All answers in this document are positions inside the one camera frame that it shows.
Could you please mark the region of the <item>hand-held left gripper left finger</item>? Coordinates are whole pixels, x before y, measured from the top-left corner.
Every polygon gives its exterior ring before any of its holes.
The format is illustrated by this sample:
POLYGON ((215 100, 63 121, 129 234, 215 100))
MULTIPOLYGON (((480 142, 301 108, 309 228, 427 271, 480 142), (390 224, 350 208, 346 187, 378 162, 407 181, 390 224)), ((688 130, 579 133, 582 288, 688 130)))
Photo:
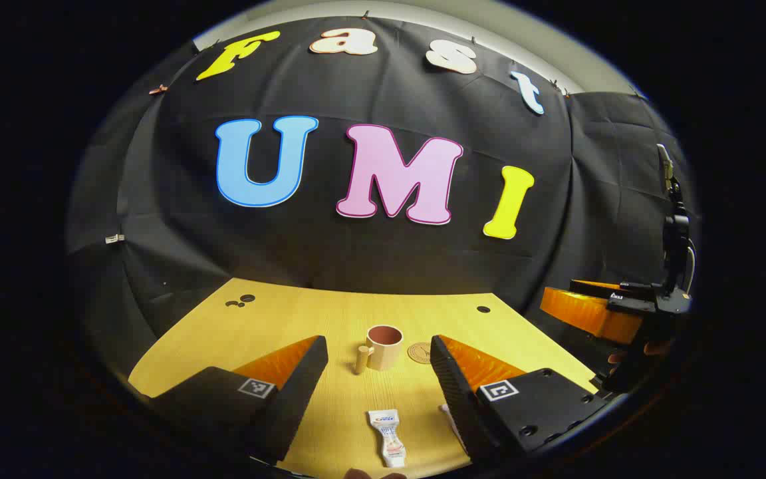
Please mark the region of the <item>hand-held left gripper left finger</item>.
POLYGON ((151 399, 164 419, 232 458, 285 459, 328 364, 313 335, 228 371, 205 367, 151 399))

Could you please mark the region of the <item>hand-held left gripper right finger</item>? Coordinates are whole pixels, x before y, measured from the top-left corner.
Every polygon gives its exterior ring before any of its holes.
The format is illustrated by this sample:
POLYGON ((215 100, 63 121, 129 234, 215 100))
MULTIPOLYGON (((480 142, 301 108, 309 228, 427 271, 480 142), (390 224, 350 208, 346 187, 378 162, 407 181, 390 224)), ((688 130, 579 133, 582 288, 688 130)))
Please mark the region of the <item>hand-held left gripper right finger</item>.
POLYGON ((556 370, 524 373, 444 335, 432 337, 430 359, 466 455, 476 464, 549 454, 607 405, 556 370))

